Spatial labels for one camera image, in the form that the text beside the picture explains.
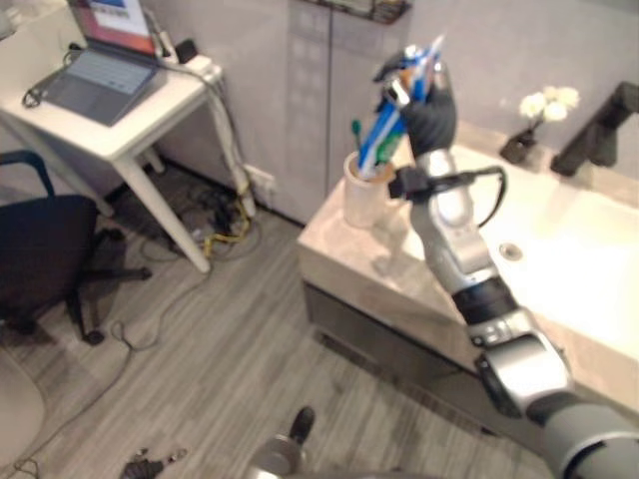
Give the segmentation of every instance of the white sink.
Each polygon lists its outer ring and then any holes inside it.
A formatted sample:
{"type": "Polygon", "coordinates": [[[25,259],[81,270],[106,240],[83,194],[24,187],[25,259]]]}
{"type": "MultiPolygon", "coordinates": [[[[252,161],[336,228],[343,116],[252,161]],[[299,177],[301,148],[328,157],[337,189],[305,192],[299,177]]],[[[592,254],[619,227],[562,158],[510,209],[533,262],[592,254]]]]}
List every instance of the white sink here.
{"type": "MultiPolygon", "coordinates": [[[[458,168],[501,165],[508,175],[504,203],[481,233],[517,300],[639,360],[639,211],[602,195],[576,189],[552,174],[535,174],[462,147],[458,168]],[[499,247],[518,246],[508,260],[499,247]]],[[[498,182],[471,187],[475,217],[492,208],[498,182]]],[[[411,231],[403,249],[423,259],[411,231]]]]}

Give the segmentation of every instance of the white flower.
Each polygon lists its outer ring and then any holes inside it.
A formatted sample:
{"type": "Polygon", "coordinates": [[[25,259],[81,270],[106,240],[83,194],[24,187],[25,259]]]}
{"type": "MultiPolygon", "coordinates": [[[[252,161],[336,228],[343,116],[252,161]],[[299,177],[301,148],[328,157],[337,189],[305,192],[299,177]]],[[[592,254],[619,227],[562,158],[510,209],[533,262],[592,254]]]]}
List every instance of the white flower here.
{"type": "Polygon", "coordinates": [[[563,87],[557,89],[556,97],[558,102],[562,103],[568,108],[575,108],[579,105],[579,92],[574,88],[563,87]]]}
{"type": "Polygon", "coordinates": [[[546,122],[560,122],[568,116],[568,109],[561,102],[550,102],[543,109],[543,119],[546,122]]]}
{"type": "Polygon", "coordinates": [[[533,119],[544,111],[546,106],[546,99],[543,93],[538,92],[533,95],[528,95],[521,100],[519,104],[519,114],[522,117],[533,119]]]}
{"type": "Polygon", "coordinates": [[[546,102],[552,102],[557,99],[557,89],[555,87],[543,87],[543,96],[546,102]]]}

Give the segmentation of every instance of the power outlet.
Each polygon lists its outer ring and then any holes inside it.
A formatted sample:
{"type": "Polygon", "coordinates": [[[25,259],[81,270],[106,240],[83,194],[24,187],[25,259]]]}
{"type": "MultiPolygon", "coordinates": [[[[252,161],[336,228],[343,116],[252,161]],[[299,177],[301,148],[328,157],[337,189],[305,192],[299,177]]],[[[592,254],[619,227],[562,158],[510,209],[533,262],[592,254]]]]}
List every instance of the power outlet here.
{"type": "Polygon", "coordinates": [[[273,196],[277,190],[276,178],[273,175],[263,172],[259,168],[245,165],[247,175],[253,186],[253,193],[256,194],[258,200],[262,200],[267,206],[273,208],[273,196]]]}

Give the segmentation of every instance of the laptop keyboard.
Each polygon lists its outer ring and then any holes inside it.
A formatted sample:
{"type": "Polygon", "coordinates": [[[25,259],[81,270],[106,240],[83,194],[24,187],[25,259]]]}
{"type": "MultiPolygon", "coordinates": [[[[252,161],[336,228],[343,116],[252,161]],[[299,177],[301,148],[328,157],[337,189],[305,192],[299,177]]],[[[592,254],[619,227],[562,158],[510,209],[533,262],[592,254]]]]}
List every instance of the laptop keyboard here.
{"type": "Polygon", "coordinates": [[[67,73],[88,82],[132,95],[149,77],[150,69],[93,52],[84,52],[67,73]]]}

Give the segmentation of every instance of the cup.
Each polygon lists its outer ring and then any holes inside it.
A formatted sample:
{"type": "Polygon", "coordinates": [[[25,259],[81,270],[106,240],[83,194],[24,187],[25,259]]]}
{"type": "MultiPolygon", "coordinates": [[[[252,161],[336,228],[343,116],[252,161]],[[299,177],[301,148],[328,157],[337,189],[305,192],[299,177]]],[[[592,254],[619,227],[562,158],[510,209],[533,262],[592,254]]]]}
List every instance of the cup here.
{"type": "Polygon", "coordinates": [[[383,170],[371,180],[365,181],[357,175],[358,152],[346,157],[343,163],[345,177],[343,218],[355,228],[370,228],[379,220],[388,201],[388,183],[393,178],[392,166],[383,170]]]}
{"type": "Polygon", "coordinates": [[[9,20],[9,16],[0,9],[0,40],[8,37],[13,33],[13,25],[11,24],[11,20],[9,20]]]}

